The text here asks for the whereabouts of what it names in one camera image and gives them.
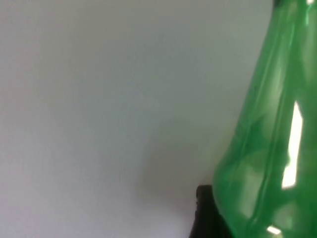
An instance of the gray background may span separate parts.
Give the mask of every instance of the gray background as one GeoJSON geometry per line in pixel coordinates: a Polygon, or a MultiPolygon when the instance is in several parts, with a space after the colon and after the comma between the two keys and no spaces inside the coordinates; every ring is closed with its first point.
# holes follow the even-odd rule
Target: gray background
{"type": "Polygon", "coordinates": [[[0,237],[186,237],[271,5],[0,0],[0,237]]]}

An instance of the black object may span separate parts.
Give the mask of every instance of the black object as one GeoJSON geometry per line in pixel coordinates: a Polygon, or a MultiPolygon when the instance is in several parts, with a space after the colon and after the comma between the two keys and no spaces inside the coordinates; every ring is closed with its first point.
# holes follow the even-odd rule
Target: black object
{"type": "Polygon", "coordinates": [[[198,186],[196,197],[197,211],[189,238],[232,238],[226,223],[217,210],[212,186],[198,186]]]}

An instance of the green plastic bottle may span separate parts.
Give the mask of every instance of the green plastic bottle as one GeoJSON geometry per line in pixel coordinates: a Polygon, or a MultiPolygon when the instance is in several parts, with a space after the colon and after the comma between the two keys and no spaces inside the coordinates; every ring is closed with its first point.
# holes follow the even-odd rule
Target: green plastic bottle
{"type": "Polygon", "coordinates": [[[317,238],[317,0],[278,0],[213,178],[235,238],[317,238]]]}

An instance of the green bottle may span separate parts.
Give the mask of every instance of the green bottle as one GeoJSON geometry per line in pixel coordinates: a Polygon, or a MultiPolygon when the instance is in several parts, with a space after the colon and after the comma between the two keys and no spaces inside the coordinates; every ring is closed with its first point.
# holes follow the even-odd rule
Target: green bottle
{"type": "Polygon", "coordinates": [[[213,178],[235,238],[317,238],[317,0],[278,0],[213,178]]]}

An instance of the white wall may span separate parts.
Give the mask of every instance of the white wall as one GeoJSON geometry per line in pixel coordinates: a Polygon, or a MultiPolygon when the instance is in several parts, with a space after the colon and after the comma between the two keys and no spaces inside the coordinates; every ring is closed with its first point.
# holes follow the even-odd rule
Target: white wall
{"type": "Polygon", "coordinates": [[[269,0],[1,0],[0,237],[185,238],[269,0]]]}

